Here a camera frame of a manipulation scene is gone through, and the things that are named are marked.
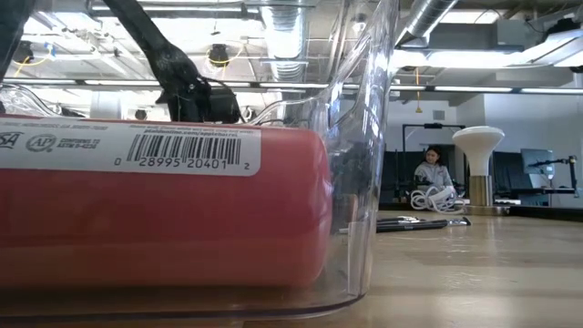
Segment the black robotic arm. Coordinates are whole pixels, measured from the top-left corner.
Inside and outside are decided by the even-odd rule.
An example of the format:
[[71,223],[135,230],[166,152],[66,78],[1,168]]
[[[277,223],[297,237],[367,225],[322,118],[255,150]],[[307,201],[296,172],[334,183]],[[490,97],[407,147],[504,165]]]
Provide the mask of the black robotic arm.
[[[163,88],[172,121],[236,123],[240,118],[235,94],[224,84],[212,88],[194,63],[164,37],[136,0],[104,0],[114,16],[142,49]],[[0,1],[0,78],[20,42],[36,0]]]

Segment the ceiling light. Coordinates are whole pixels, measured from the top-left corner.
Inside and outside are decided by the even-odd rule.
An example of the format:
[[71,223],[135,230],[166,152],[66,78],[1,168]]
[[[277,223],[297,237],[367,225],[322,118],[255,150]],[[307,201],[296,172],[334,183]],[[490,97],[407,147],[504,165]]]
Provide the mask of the ceiling light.
[[424,53],[416,51],[394,50],[391,57],[391,67],[424,67],[427,66],[427,58]]
[[436,51],[427,58],[430,67],[502,68],[512,65],[514,54],[496,51]]
[[[251,87],[251,83],[249,82],[229,82],[229,81],[225,81],[224,84],[226,84],[229,87]],[[221,83],[217,83],[217,82],[210,82],[210,86],[211,87],[222,87]]]
[[435,91],[443,92],[477,92],[477,93],[508,93],[512,87],[435,87]]
[[[270,88],[270,87],[297,87],[298,83],[285,83],[285,82],[262,82],[260,83],[261,87]],[[328,85],[323,83],[302,83],[302,86],[305,88],[326,88]]]
[[494,24],[496,20],[503,15],[506,10],[497,10],[497,12],[491,10],[450,10],[444,16],[444,18],[439,21],[439,24]]
[[565,87],[539,87],[539,88],[523,88],[520,90],[523,94],[542,94],[542,95],[581,95],[583,96],[583,88],[565,88]]
[[555,64],[556,67],[580,67],[583,66],[583,51]]
[[4,83],[8,84],[21,84],[21,85],[71,85],[75,84],[75,80],[72,79],[52,79],[52,78],[5,78]]
[[534,64],[539,63],[539,60],[543,59],[545,56],[549,56],[568,43],[572,42],[576,38],[549,38],[547,41],[543,42],[538,46],[530,47],[529,49],[523,51],[521,54],[517,54],[517,61],[514,64]]
[[424,91],[425,86],[391,86],[391,91]]
[[157,87],[158,81],[147,80],[85,80],[90,86]]
[[[143,5],[142,9],[144,11],[208,11],[208,12],[240,12],[240,8],[237,6],[231,7],[220,7],[220,6],[178,6],[178,5]],[[91,7],[91,11],[109,11],[109,7],[106,5],[94,5]],[[259,10],[257,8],[248,8],[247,12],[257,14]]]
[[51,33],[51,29],[33,17],[30,17],[25,23],[25,33],[31,35],[47,35]]

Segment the woman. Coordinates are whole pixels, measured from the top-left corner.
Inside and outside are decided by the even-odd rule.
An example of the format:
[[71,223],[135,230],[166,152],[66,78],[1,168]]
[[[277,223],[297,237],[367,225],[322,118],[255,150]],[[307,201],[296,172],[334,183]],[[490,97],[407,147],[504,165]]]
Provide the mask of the woman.
[[425,152],[425,160],[415,170],[415,181],[430,183],[437,188],[453,186],[447,168],[441,161],[441,148],[430,146]]

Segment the coiled cable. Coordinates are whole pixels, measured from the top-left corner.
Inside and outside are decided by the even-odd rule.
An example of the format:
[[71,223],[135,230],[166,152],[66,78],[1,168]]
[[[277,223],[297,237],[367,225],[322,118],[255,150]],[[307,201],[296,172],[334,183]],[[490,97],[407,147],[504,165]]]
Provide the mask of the coiled cable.
[[449,195],[441,197],[436,200],[435,196],[443,190],[439,190],[436,186],[430,187],[427,191],[415,190],[411,193],[411,207],[415,210],[434,210],[442,214],[464,214],[465,210],[455,210],[455,201],[457,194],[453,188],[446,187],[446,190],[451,191]]

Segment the wooden tabletop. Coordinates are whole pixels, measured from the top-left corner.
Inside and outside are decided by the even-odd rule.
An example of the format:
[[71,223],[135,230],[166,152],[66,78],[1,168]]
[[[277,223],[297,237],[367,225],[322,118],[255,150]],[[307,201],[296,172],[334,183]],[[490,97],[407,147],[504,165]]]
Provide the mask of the wooden tabletop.
[[[381,217],[403,214],[382,212]],[[432,213],[414,215],[442,218]],[[471,227],[377,234],[373,277],[366,297],[348,309],[319,318],[10,326],[583,327],[583,224],[512,217],[470,219]],[[18,311],[24,311],[22,300],[18,302]],[[0,313],[9,312],[10,306],[4,298]]]

